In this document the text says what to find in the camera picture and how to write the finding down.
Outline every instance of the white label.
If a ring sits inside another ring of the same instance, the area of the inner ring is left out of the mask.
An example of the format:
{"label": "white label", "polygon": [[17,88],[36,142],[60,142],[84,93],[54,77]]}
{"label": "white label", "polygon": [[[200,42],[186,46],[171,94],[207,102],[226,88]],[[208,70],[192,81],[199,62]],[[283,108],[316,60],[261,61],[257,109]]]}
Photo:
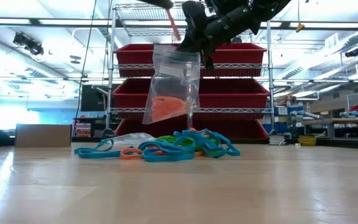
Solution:
{"label": "white label", "polygon": [[279,107],[279,108],[278,108],[278,115],[288,115],[288,108],[286,108],[286,107]]}
{"label": "white label", "polygon": [[166,65],[160,65],[160,73],[170,75],[177,78],[183,77],[183,70],[180,68],[169,67]]}

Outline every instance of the wooden floor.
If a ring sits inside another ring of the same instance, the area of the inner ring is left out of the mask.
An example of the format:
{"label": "wooden floor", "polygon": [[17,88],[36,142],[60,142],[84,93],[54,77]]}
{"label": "wooden floor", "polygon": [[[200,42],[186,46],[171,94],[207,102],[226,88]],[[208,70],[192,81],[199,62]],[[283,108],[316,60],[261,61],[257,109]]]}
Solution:
{"label": "wooden floor", "polygon": [[0,223],[358,224],[358,149],[238,148],[171,163],[0,148]]}

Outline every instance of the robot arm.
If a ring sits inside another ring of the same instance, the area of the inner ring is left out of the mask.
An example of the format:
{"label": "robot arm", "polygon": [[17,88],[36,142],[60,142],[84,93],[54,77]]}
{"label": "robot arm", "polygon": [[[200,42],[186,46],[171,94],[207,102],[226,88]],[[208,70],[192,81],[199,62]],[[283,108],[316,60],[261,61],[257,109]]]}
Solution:
{"label": "robot arm", "polygon": [[[155,6],[171,8],[169,0],[141,0]],[[205,0],[213,16],[205,14],[202,2],[187,1],[182,4],[186,17],[186,35],[178,50],[199,52],[206,69],[213,73],[214,66],[209,56],[222,44],[250,29],[255,35],[261,22],[271,20],[291,0]]]}

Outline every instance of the metal wire shelf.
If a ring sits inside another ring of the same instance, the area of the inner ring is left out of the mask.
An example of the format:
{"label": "metal wire shelf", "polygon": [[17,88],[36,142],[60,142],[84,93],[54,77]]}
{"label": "metal wire shelf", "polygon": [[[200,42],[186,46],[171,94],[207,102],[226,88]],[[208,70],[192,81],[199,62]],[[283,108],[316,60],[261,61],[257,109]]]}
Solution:
{"label": "metal wire shelf", "polygon": [[[143,113],[145,108],[111,108],[111,112]],[[201,108],[195,113],[263,113],[271,114],[271,108]]]}
{"label": "metal wire shelf", "polygon": [[[173,35],[171,28],[153,28],[153,27],[126,27],[129,36],[145,37],[145,36],[160,36]],[[186,29],[178,28],[180,35],[186,34]]]}
{"label": "metal wire shelf", "polygon": [[[258,69],[258,68],[267,68],[267,64],[260,63],[216,63],[215,69]],[[153,64],[120,64],[115,65],[114,69],[121,70],[136,70],[136,69],[154,69]]]}
{"label": "metal wire shelf", "polygon": [[[176,21],[184,21],[185,15],[181,9],[183,2],[173,3],[173,7],[170,9],[172,17]],[[167,20],[168,16],[165,9],[162,9],[151,4],[116,4],[118,18],[122,21],[158,21]],[[205,8],[207,16],[212,16],[208,8]]]}

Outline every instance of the cardboard box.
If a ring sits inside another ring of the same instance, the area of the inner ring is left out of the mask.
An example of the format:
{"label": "cardboard box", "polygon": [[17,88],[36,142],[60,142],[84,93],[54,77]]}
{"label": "cardboard box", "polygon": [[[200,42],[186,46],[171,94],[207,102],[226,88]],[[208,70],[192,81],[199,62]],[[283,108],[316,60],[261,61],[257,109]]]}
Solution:
{"label": "cardboard box", "polygon": [[17,124],[16,147],[71,146],[71,125]]}

